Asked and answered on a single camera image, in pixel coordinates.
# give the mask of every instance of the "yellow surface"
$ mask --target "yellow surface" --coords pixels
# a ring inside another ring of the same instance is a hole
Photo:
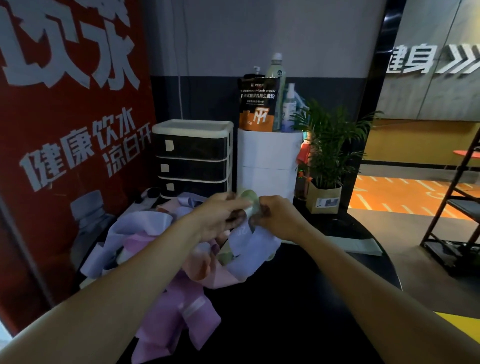
[[[440,312],[435,313],[480,343],[480,320],[470,317],[442,314]]]
[[[454,150],[468,149],[480,124],[467,121],[378,120],[370,131],[365,160],[458,166]],[[470,166],[480,166],[472,160]]]
[[[349,207],[434,216],[448,186],[447,182],[369,177],[359,174]],[[459,183],[458,188],[472,196],[480,197],[480,186]],[[442,217],[470,220],[450,205],[445,207]]]

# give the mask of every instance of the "pile of clothes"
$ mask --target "pile of clothes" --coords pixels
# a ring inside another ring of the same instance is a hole
[[[81,273],[90,279],[107,274],[205,200],[183,193],[156,211],[121,217],[108,231],[105,242],[94,247]],[[132,363],[173,354],[186,328],[193,345],[200,350],[221,322],[204,295],[204,287],[219,289],[244,282],[272,258],[280,243],[280,239],[261,227],[253,227],[247,219],[232,232],[226,231],[223,237],[198,244],[145,316],[136,333],[139,342]]]

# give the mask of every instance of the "white wall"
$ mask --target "white wall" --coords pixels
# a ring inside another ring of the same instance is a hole
[[[291,77],[365,78],[385,0],[142,3],[154,76],[239,76],[282,52]]]

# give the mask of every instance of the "black table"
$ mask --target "black table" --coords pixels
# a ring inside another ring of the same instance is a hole
[[[325,235],[373,237],[345,211],[338,215],[311,215],[304,203],[296,201],[295,205]],[[401,289],[385,251],[383,256],[350,255]],[[245,283],[219,290],[205,289],[205,294],[222,323],[202,350],[193,347],[184,331],[173,356],[150,363],[186,363],[188,359],[216,363],[259,357],[382,363],[329,281],[299,246],[282,244],[274,259],[265,262]],[[130,362],[136,343],[134,339],[119,363]]]

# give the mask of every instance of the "supplement powder bag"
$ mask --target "supplement powder bag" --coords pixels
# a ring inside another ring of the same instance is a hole
[[[272,132],[280,77],[256,77],[241,81],[240,128]]]

